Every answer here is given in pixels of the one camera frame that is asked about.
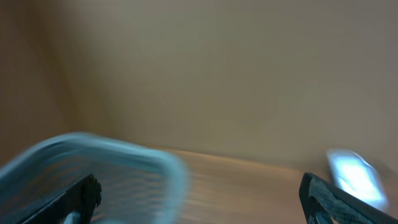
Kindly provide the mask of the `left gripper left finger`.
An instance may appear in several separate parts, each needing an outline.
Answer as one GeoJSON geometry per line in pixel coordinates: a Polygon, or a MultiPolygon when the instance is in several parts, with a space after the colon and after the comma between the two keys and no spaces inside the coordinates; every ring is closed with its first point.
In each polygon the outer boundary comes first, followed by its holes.
{"type": "Polygon", "coordinates": [[[73,223],[89,224],[95,208],[101,203],[101,192],[101,184],[89,174],[33,209],[18,224],[60,223],[73,213],[77,215],[72,219],[73,223]]]}

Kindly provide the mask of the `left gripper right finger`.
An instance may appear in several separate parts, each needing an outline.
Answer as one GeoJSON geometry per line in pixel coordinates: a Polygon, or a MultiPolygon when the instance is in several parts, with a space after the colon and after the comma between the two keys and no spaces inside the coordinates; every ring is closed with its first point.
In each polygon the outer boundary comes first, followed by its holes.
{"type": "Polygon", "coordinates": [[[397,224],[397,219],[306,172],[299,198],[308,224],[397,224]]]}

